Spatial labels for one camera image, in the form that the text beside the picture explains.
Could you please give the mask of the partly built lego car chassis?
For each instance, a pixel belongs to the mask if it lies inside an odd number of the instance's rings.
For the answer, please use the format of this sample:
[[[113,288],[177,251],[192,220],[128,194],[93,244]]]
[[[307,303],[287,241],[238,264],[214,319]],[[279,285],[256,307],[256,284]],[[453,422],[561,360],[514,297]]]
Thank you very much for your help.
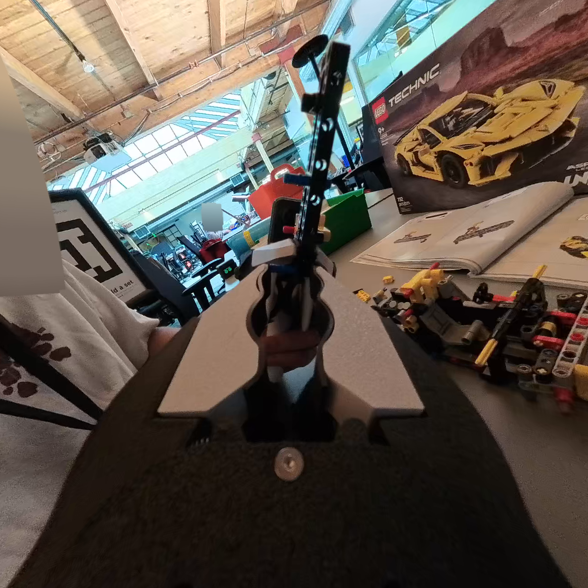
[[[587,293],[560,294],[550,307],[545,270],[537,268],[510,296],[481,282],[469,297],[436,262],[371,308],[428,354],[517,386],[527,401],[546,394],[567,414],[587,402]]]

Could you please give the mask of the lego set box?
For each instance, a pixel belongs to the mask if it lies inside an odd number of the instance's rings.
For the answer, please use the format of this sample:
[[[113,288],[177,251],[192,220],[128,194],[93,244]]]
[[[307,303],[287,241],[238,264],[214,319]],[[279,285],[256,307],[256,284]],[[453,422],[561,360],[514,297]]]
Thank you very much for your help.
[[[495,1],[369,103],[401,215],[587,195],[587,1]]]

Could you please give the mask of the scattered yellow black lego pieces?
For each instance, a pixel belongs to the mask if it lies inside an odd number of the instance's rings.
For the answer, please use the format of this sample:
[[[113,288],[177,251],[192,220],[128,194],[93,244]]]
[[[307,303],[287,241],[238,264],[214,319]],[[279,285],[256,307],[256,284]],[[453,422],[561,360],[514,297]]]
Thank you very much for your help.
[[[371,302],[374,305],[381,304],[387,299],[389,294],[389,286],[394,283],[394,276],[387,275],[382,278],[383,287],[380,288],[376,293],[370,295],[367,291],[363,289],[355,290],[353,293],[357,298],[365,303]]]

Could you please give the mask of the open instruction booklet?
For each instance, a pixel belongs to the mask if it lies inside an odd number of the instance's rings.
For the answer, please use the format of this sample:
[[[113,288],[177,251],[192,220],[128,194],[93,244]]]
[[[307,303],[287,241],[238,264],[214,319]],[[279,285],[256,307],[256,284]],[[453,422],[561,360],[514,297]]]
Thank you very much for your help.
[[[406,270],[437,262],[444,270],[506,282],[523,282],[545,265],[546,285],[586,290],[587,196],[543,182],[463,209],[430,212],[352,262]]]

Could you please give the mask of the black lego beam assembly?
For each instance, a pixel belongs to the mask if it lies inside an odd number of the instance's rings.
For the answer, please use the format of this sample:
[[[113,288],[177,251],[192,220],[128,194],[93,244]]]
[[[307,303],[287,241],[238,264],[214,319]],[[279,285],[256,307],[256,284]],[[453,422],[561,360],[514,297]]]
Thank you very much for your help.
[[[338,133],[338,116],[348,69],[350,47],[329,40],[321,34],[303,45],[293,56],[292,65],[299,69],[310,64],[318,79],[318,90],[304,93],[300,109],[313,117],[313,128],[305,175],[286,174],[285,183],[303,187],[301,209],[293,240],[296,243],[296,265],[300,277],[311,277],[315,251],[328,240],[330,232],[323,228],[321,214],[325,195],[333,184],[329,165],[334,138]]]

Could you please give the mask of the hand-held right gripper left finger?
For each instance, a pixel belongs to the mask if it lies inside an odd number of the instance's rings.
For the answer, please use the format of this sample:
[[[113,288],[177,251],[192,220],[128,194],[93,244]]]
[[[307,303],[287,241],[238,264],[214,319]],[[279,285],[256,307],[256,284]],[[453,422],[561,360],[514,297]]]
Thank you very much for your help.
[[[244,411],[243,392],[262,370],[252,314],[268,266],[254,268],[203,312],[163,400],[162,417],[228,417]]]

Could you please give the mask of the green plastic bin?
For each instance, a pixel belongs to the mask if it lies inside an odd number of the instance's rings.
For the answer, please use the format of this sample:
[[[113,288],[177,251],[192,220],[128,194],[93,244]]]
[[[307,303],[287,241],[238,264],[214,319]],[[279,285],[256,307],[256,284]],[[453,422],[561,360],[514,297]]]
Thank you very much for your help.
[[[364,189],[327,198],[321,214],[325,217],[323,228],[330,232],[329,239],[320,246],[327,255],[371,229]]]

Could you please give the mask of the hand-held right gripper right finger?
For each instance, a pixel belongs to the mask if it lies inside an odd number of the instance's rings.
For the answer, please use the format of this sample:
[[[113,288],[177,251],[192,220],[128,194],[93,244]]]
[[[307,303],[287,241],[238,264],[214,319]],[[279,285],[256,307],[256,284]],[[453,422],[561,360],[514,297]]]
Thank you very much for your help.
[[[380,419],[422,415],[424,405],[381,317],[317,268],[318,300],[329,326],[322,344],[320,371],[331,389],[329,412],[335,419]]]

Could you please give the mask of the red bag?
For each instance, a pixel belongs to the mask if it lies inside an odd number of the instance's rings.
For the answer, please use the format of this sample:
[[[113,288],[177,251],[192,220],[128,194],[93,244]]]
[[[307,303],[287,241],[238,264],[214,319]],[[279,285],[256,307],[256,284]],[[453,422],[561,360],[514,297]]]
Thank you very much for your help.
[[[249,196],[249,203],[258,214],[260,220],[271,216],[273,203],[277,198],[293,198],[300,201],[303,197],[303,187],[285,183],[283,178],[286,174],[305,175],[303,167],[294,168],[290,164],[283,164],[275,167],[270,173],[269,181],[260,185],[252,195]]]

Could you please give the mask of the person's left hand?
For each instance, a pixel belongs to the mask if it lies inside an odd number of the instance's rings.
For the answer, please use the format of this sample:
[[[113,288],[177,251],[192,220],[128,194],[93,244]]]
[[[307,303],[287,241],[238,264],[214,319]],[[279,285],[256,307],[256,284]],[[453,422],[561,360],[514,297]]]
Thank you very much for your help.
[[[266,365],[292,371],[308,365],[316,356],[320,335],[315,330],[290,331],[260,338]]]

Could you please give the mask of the framed black white marker sign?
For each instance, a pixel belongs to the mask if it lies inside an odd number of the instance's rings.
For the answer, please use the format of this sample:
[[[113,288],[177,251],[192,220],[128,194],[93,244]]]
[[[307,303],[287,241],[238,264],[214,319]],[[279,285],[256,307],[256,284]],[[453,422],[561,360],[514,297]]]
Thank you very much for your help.
[[[155,287],[81,189],[48,192],[62,258],[129,306]]]

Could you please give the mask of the white ceiling unit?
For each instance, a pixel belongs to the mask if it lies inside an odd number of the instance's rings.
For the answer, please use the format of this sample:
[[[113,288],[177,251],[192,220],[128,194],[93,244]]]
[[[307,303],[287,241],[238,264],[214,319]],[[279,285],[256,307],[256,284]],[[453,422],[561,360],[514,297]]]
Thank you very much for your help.
[[[113,158],[125,160],[125,157],[127,154],[123,147],[109,132],[91,136],[84,141],[84,161],[89,165],[96,165],[99,160],[104,158],[112,162]]]

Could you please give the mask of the person's left forearm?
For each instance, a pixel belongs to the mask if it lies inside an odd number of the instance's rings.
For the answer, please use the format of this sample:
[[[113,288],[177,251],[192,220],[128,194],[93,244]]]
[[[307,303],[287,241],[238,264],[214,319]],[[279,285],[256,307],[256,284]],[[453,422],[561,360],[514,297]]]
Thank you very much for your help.
[[[180,331],[180,328],[171,326],[153,329],[147,341],[148,358],[151,359],[161,352]]]

